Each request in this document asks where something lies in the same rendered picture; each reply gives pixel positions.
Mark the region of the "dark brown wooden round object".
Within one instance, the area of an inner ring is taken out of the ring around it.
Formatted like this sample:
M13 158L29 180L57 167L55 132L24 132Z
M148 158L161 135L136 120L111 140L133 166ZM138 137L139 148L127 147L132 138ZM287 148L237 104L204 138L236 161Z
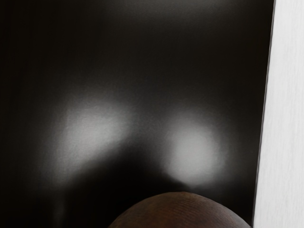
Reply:
M144 199L108 228L251 228L225 206L189 192L168 192Z

